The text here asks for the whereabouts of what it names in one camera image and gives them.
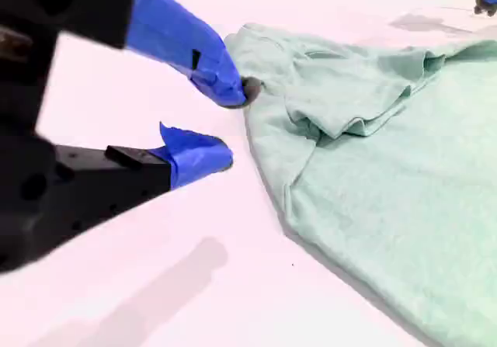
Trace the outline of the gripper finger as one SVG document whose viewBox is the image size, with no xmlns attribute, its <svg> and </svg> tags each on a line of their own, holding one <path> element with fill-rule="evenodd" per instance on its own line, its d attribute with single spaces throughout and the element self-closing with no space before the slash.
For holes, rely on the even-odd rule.
<svg viewBox="0 0 497 347">
<path fill-rule="evenodd" d="M 72 0 L 64 28 L 165 62 L 219 106 L 248 105 L 262 82 L 243 77 L 214 29 L 175 0 Z"/>
<path fill-rule="evenodd" d="M 149 200 L 233 165 L 218 137 L 159 126 L 161 147 L 57 146 L 54 240 L 66 242 Z"/>
</svg>

